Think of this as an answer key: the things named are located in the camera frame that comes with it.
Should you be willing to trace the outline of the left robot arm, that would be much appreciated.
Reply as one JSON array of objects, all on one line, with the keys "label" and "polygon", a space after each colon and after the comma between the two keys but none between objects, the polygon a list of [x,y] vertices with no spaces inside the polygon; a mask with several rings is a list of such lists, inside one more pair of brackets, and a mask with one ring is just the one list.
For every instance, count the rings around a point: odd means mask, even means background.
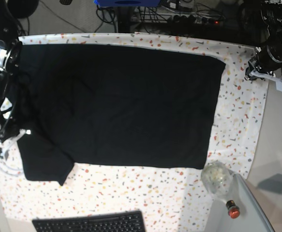
[{"label": "left robot arm", "polygon": [[282,0],[245,0],[239,6],[237,22],[255,46],[246,80],[271,80],[282,92]]}]

